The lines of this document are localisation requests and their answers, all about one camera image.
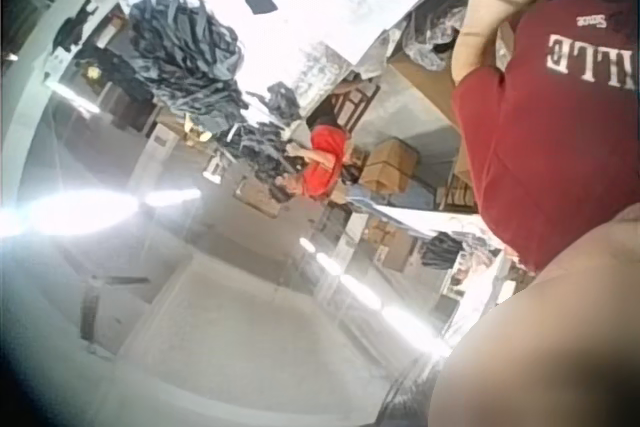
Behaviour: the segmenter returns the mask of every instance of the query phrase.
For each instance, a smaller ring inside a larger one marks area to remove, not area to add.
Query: ceiling light
[[[0,210],[0,239],[20,235],[25,230],[25,221],[13,210]]]
[[[138,210],[138,201],[107,190],[55,194],[29,208],[30,224],[49,235],[83,235],[115,225]]]
[[[325,254],[320,253],[316,255],[316,259],[331,275],[340,275],[342,273],[342,268]]]
[[[342,282],[360,302],[370,309],[380,310],[382,308],[382,300],[380,300],[380,297],[378,297],[373,290],[354,279],[352,276],[343,275],[340,277],[340,282]]]
[[[152,207],[167,207],[181,204],[187,200],[200,198],[202,193],[198,189],[159,190],[148,194],[144,201]]]
[[[451,353],[451,349],[442,340],[408,312],[397,307],[386,307],[382,316],[416,349],[444,357]]]
[[[214,184],[220,185],[222,183],[222,176],[220,174],[212,174],[211,172],[207,172],[206,170],[202,173],[202,176],[213,182]]]
[[[300,245],[304,250],[306,250],[310,254],[316,253],[316,247],[304,237],[300,237]]]

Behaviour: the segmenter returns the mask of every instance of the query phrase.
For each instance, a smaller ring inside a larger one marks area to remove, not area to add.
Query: garment
[[[540,0],[454,92],[480,214],[540,271],[640,202],[637,0]]]
[[[344,130],[328,125],[319,125],[311,132],[311,148],[335,156],[333,169],[327,169],[319,162],[310,161],[302,174],[304,194],[319,198],[326,195],[335,185],[342,169],[342,158],[347,142]]]
[[[402,48],[427,70],[444,70],[451,60],[468,0],[425,0],[411,14]]]
[[[129,13],[138,77],[174,112],[244,121],[235,81],[243,53],[235,31],[201,0],[141,0]]]
[[[247,92],[248,95],[255,97],[264,105],[269,114],[276,117],[277,120],[286,125],[290,125],[300,119],[300,104],[295,92],[284,82],[276,82],[267,87],[269,98],[253,92]]]
[[[420,249],[420,262],[424,267],[450,270],[463,250],[463,243],[446,232],[424,242]]]

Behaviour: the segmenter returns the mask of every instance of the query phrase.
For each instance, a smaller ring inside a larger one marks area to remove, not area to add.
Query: pile of black fabric
[[[227,141],[229,133],[222,133],[216,141],[235,158],[244,159],[260,182],[271,185],[276,177],[304,167],[302,158],[284,154],[286,142],[274,124],[242,125]]]
[[[202,0],[141,0],[131,7],[131,63],[174,112],[242,122],[247,105],[234,79],[243,60],[238,37],[209,14]]]
[[[243,61],[238,37],[207,12],[202,0],[141,0],[129,17],[137,53],[131,63],[172,111],[191,114],[231,155],[245,159],[262,182],[299,168],[299,162],[284,156],[280,127],[246,123],[242,111],[249,105],[235,81]],[[279,82],[268,92],[268,99],[252,95],[278,122],[300,119],[300,105],[289,87]],[[227,140],[236,125],[241,127]]]

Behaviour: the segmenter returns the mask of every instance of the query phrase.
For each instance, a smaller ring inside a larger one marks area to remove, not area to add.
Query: wall
[[[414,176],[433,187],[445,185],[458,153],[460,135],[439,109],[395,67],[385,71],[380,85],[382,90],[353,133],[354,142],[370,150],[388,138],[402,139],[420,153]],[[439,92],[438,82],[429,85]],[[444,96],[440,94],[434,97],[438,101]]]

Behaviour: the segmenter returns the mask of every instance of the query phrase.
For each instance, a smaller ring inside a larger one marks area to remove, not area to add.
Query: black fabric
[[[243,59],[236,33],[208,13],[202,0],[189,1],[142,0],[132,6],[137,55],[131,64],[138,77],[172,111],[191,114],[222,148],[244,159],[261,182],[271,185],[276,177],[299,171],[304,161],[285,156],[280,127],[248,125],[241,113],[249,106],[234,78]],[[289,87],[279,82],[267,91],[269,98],[251,95],[281,124],[300,118]]]
[[[244,0],[253,15],[270,14],[278,10],[278,6],[273,0]]]
[[[141,0],[131,7],[131,64],[174,112],[243,122],[248,107],[234,76],[243,54],[233,29],[197,0]]]
[[[51,46],[52,52],[55,52],[58,47],[62,48],[65,52],[71,52],[71,48],[82,41],[84,24],[86,24],[89,17],[98,10],[97,7],[93,10],[87,10],[90,3],[90,0],[85,0],[80,11],[75,16],[69,17],[62,23],[53,38],[53,44]]]
[[[452,269],[464,245],[446,232],[439,232],[422,245],[420,253],[424,267],[436,270]]]
[[[286,156],[287,143],[274,124],[242,125],[230,140],[228,136],[229,132],[217,136],[217,143],[235,158],[244,159],[256,179],[267,185],[273,184],[276,177],[299,172],[305,166],[304,159]]]
[[[101,49],[95,44],[85,44],[75,58],[79,61],[94,62],[107,82],[113,82],[138,103],[151,102],[153,93],[147,85],[137,78],[135,69],[115,52]]]
[[[269,110],[271,115],[277,117],[282,123],[291,124],[300,119],[298,98],[295,92],[284,82],[277,82],[267,87],[267,92],[269,93],[268,99],[254,92],[247,92],[247,94],[258,99]]]

